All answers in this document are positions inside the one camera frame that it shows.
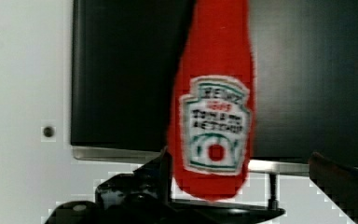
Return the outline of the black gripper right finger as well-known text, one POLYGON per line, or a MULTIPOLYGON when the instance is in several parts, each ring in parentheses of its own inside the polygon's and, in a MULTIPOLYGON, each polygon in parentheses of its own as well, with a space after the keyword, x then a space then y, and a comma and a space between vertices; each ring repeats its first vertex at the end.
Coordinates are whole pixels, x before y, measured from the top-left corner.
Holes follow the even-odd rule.
POLYGON ((358 224, 358 169, 335 163, 314 152, 309 160, 310 180, 355 224, 358 224))

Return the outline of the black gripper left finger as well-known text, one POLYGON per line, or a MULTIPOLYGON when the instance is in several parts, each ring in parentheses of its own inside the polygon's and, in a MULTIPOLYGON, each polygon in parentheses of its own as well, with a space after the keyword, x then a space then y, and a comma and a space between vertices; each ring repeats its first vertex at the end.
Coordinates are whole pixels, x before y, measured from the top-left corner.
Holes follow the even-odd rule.
POLYGON ((172 197, 172 156, 167 150, 130 174, 115 175, 95 190, 95 200, 57 206, 45 224, 259 224, 285 214, 269 177, 266 206, 210 203, 172 197))

